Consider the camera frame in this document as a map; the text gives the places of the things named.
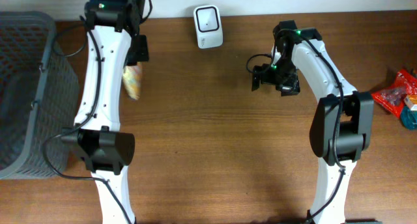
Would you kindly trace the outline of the cream snack bag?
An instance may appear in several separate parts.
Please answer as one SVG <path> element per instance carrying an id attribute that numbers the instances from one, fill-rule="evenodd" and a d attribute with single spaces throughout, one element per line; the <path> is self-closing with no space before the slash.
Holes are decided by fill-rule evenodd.
<path id="1" fill-rule="evenodd" d="M 132 66 L 125 66 L 122 74 L 124 88 L 129 97 L 138 100 L 141 96 L 141 81 L 143 77 L 143 66 L 140 62 Z"/>

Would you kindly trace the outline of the red skittles candy bag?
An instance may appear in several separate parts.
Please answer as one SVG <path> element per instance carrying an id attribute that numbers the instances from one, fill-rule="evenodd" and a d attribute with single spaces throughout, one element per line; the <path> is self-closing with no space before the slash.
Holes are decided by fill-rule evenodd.
<path id="1" fill-rule="evenodd" d="M 406 106 L 404 98 L 416 94 L 416 76 L 402 69 L 397 72 L 394 82 L 387 88 L 372 93 L 374 101 L 397 118 Z"/>

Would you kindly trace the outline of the blue mouthwash bottle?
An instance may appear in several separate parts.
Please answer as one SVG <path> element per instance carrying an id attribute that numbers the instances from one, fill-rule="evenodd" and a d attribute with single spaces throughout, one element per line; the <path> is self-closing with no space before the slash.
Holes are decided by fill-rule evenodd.
<path id="1" fill-rule="evenodd" d="M 405 106 L 400 114 L 400 119 L 406 129 L 416 130 L 416 111 L 411 111 L 407 106 Z"/>

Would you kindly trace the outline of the small orange box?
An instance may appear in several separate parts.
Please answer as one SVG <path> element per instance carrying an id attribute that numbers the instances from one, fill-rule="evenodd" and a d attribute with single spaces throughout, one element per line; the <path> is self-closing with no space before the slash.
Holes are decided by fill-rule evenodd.
<path id="1" fill-rule="evenodd" d="M 417 95 L 416 94 L 408 94 L 404 98 L 405 105 L 411 110 L 411 111 L 417 111 Z"/>

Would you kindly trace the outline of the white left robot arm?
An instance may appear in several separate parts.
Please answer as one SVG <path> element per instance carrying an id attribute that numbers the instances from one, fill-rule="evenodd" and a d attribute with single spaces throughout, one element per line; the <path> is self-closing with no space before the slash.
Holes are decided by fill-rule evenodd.
<path id="1" fill-rule="evenodd" d="M 120 131 L 122 73 L 148 61 L 147 38 L 139 26 L 151 0 L 89 0 L 81 17 L 89 47 L 83 96 L 72 129 L 62 140 L 90 172 L 100 199 L 103 223 L 136 223 L 130 204 L 128 168 L 135 137 Z"/>

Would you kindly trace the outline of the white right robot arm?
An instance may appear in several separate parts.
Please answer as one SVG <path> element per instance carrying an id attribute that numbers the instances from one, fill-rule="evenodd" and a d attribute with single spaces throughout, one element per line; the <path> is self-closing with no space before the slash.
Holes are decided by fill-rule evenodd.
<path id="1" fill-rule="evenodd" d="M 301 73 L 312 90 L 317 108 L 309 143 L 318 158 L 315 198 L 305 223 L 345 223 L 345 201 L 352 172 L 370 145 L 374 101 L 360 92 L 337 69 L 315 28 L 299 29 L 281 21 L 273 32 L 269 63 L 247 69 L 252 90 L 273 85 L 282 96 L 300 93 Z"/>

